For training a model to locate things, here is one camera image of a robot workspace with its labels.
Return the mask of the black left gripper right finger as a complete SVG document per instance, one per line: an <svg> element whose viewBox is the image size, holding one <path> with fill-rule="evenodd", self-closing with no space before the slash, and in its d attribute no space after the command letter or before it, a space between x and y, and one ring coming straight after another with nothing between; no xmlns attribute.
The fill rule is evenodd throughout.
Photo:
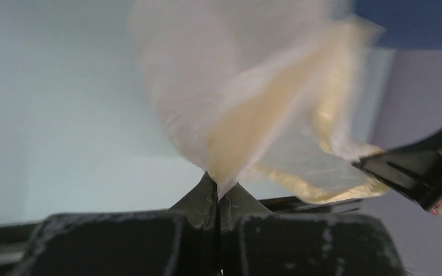
<svg viewBox="0 0 442 276"><path fill-rule="evenodd" d="M240 185L219 203L224 275L405 275L380 220L358 213L273 213Z"/></svg>

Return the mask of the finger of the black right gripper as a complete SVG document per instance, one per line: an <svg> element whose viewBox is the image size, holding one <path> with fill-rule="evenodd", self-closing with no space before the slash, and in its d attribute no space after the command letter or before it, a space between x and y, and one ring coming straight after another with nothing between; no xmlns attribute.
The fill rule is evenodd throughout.
<svg viewBox="0 0 442 276"><path fill-rule="evenodd" d="M353 166L442 216L442 129L416 143L360 158Z"/></svg>

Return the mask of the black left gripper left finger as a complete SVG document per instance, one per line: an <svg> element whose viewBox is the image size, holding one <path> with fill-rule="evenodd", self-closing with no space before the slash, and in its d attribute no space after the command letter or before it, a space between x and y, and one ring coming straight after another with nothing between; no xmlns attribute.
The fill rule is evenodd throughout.
<svg viewBox="0 0 442 276"><path fill-rule="evenodd" d="M13 275L177 275L183 241L209 255L218 190L208 174L163 211L61 213L34 231Z"/></svg>

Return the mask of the translucent cream plastic trash bag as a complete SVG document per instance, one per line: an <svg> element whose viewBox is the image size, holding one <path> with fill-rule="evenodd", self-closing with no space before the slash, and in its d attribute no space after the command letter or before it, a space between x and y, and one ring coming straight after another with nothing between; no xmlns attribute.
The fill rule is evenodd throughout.
<svg viewBox="0 0 442 276"><path fill-rule="evenodd" d="M343 2L136 1L131 30L153 111L220 196L252 176L313 204L387 191L350 136L383 29Z"/></svg>

